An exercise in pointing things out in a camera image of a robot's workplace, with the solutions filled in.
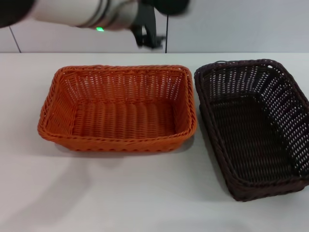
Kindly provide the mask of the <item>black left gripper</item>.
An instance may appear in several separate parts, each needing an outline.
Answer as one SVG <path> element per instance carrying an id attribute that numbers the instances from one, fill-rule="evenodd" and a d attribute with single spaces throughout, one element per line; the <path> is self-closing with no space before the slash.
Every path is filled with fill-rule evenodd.
<path id="1" fill-rule="evenodd" d="M 138 25 L 132 26 L 131 32 L 134 35 L 138 47 L 159 49 L 163 47 L 165 36 L 157 36 L 155 7 L 153 0 L 140 0 L 138 7 Z M 143 36 L 142 27 L 146 29 L 147 35 Z"/>

